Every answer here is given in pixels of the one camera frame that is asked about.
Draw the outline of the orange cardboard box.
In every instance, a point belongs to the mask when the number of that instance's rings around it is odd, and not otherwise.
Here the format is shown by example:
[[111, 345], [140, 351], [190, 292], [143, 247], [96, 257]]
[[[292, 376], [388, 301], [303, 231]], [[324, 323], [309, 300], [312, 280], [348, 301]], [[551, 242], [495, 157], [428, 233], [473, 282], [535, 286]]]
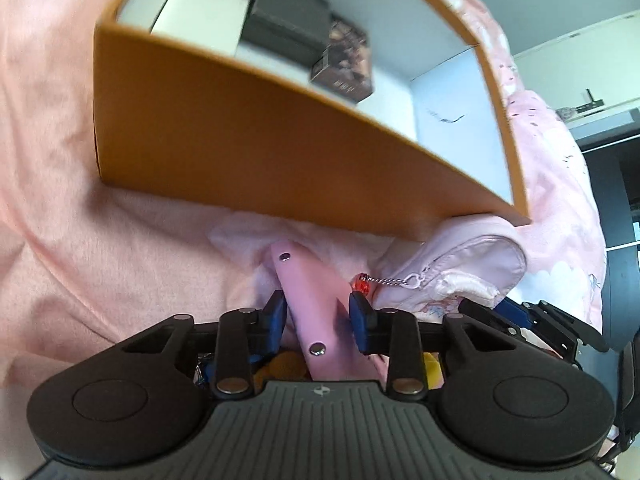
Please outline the orange cardboard box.
[[114, 0], [96, 23], [93, 123], [118, 188], [423, 240], [433, 222], [529, 220], [498, 82], [445, 0], [326, 0], [369, 36], [354, 103], [243, 41], [224, 55], [151, 34], [167, 0]]

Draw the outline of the dark shelf unit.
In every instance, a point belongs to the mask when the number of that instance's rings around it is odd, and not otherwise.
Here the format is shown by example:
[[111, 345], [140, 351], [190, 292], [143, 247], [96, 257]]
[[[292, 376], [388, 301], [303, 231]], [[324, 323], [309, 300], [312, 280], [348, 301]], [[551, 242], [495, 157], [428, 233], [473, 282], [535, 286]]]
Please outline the dark shelf unit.
[[639, 111], [572, 130], [585, 156], [606, 247], [603, 333], [615, 350], [639, 328]]

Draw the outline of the illustrated card box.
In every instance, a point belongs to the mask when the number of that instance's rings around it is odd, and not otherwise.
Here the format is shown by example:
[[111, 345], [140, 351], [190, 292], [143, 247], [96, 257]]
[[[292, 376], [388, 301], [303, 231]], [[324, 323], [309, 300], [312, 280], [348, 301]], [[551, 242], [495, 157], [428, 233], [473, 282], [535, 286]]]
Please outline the illustrated card box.
[[331, 18], [329, 42], [312, 66], [310, 81], [359, 103], [374, 91], [369, 36], [337, 14]]

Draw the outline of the small white box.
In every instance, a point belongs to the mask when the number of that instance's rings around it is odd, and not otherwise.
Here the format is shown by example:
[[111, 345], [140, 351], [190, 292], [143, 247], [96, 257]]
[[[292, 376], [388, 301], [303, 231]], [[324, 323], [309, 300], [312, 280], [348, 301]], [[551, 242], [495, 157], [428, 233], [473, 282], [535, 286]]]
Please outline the small white box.
[[151, 34], [235, 55], [250, 0], [167, 0]]

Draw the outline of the white bedroom door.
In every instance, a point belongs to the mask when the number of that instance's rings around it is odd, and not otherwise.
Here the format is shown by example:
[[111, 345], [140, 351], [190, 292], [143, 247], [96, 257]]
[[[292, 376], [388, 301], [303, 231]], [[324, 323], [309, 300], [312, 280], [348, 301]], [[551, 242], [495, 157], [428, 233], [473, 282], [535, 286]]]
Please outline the white bedroom door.
[[639, 12], [610, 18], [549, 40], [514, 56], [526, 89], [554, 110], [588, 101], [586, 90], [604, 107], [575, 113], [572, 127], [626, 112], [639, 105]]

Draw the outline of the pink wallet with studs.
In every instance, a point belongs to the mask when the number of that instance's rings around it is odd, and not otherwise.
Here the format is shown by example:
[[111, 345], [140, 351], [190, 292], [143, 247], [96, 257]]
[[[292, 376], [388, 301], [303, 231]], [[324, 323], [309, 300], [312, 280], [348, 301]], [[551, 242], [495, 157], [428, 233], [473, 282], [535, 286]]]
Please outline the pink wallet with studs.
[[290, 240], [272, 244], [270, 255], [311, 378], [385, 382], [386, 359], [365, 356], [356, 345], [348, 312], [349, 282]]

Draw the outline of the pink zip pouch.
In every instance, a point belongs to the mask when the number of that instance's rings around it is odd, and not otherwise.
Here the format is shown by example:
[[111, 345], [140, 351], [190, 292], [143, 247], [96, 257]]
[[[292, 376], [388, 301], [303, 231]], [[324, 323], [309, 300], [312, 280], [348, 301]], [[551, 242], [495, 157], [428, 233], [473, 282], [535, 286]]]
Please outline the pink zip pouch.
[[465, 299], [494, 308], [526, 270], [526, 252], [509, 221], [492, 214], [453, 218], [395, 273], [376, 277], [371, 302], [439, 323]]

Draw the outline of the pink patterned duvet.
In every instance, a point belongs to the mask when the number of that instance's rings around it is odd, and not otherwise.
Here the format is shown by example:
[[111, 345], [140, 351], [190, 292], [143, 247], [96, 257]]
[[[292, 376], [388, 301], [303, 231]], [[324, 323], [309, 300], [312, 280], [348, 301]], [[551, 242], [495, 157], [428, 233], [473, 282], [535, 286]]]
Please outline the pink patterned duvet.
[[[26, 422], [51, 375], [176, 312], [202, 321], [262, 301], [262, 248], [294, 237], [346, 278], [408, 257], [387, 238], [104, 186], [91, 104], [94, 24], [111, 0], [1, 0], [1, 474], [42, 457]], [[488, 54], [533, 214], [514, 298], [603, 325], [604, 237], [584, 156], [525, 89], [480, 0], [445, 0]]]

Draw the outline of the dark grey box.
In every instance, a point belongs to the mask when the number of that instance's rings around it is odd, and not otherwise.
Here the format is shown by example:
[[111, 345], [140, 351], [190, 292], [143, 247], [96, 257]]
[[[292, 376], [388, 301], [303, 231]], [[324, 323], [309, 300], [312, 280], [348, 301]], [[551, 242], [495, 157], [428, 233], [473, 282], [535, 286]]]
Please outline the dark grey box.
[[329, 41], [326, 0], [250, 0], [241, 39], [311, 67]]

